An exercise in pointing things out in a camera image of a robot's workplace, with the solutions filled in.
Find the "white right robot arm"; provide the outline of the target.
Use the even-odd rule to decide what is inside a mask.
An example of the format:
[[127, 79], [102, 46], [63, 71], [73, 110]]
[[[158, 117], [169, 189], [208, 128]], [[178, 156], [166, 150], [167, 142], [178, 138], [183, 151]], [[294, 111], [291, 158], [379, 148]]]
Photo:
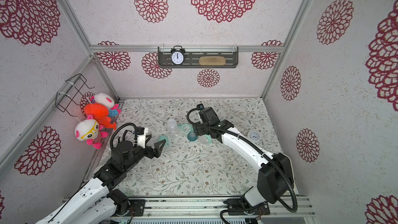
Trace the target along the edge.
[[220, 120], [212, 107], [197, 105], [188, 111], [187, 121], [197, 136], [209, 135], [230, 147], [258, 173], [257, 184], [241, 196], [239, 204], [243, 207], [243, 212], [276, 202], [291, 213], [297, 212], [294, 173], [288, 156], [267, 151], [253, 143], [234, 124]]

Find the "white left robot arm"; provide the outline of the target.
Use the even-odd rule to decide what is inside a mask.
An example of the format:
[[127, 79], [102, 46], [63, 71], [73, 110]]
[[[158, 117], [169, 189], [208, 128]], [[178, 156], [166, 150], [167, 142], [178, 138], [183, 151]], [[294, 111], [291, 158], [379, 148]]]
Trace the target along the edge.
[[119, 127], [109, 139], [111, 156], [108, 161], [70, 199], [38, 223], [98, 224], [114, 215], [139, 213], [117, 186], [142, 159], [161, 156], [167, 140], [149, 146], [151, 138], [146, 128], [133, 123]]

